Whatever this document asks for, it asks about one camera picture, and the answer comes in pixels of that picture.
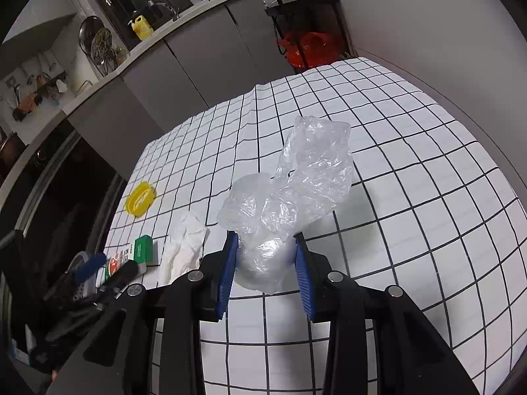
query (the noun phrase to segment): orange plastic bag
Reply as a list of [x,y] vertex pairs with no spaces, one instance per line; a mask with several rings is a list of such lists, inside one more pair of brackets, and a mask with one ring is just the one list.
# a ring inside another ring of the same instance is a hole
[[[304,33],[299,36],[298,41],[306,57],[307,68],[332,64],[341,59],[335,39],[330,34]],[[293,67],[306,68],[292,33],[287,33],[285,38],[278,40],[278,43],[287,51],[287,61]]]

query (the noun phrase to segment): table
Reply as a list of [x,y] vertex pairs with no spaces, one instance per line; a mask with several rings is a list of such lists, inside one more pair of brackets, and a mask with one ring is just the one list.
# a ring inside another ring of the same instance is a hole
[[[349,200],[304,230],[310,250],[359,284],[399,284],[424,311],[480,393],[501,384],[527,344],[525,211],[468,130],[428,95],[365,58],[257,85],[193,116],[142,153],[112,221],[105,252],[140,235],[159,257],[171,222],[190,209],[206,223],[204,253],[222,248],[216,214],[232,183],[273,173],[299,116],[351,124],[355,178]],[[155,185],[148,212],[122,211],[142,180]],[[157,284],[157,266],[138,278]],[[162,337],[154,344],[158,393]],[[310,324],[294,272],[269,296],[233,285],[228,313],[202,323],[208,395],[321,393],[327,324]],[[376,388],[373,332],[369,386]]]

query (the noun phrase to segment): white paper towel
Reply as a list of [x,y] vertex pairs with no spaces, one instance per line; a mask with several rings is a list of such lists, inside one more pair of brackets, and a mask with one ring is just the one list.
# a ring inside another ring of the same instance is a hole
[[181,275],[199,267],[207,228],[187,211],[173,223],[159,266],[158,286],[168,285]]

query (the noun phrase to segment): cardboard box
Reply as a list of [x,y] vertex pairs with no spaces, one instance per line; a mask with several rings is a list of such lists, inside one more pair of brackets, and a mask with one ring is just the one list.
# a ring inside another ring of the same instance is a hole
[[108,257],[104,266],[101,284],[119,270],[128,260],[138,264],[139,274],[147,271],[147,264],[153,264],[153,241],[149,235],[144,235],[125,245],[119,247],[114,256]]

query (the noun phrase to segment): gray cabinet door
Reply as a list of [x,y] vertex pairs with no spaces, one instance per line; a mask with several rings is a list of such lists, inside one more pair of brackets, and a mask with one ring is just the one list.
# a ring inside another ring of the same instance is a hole
[[208,108],[164,41],[141,55],[121,77],[164,132]]
[[124,179],[130,178],[145,146],[163,134],[120,77],[89,97],[68,120]]
[[209,107],[262,82],[224,6],[181,26],[166,41]]
[[227,7],[244,39],[264,83],[294,74],[276,45],[272,19],[261,0],[231,0]]

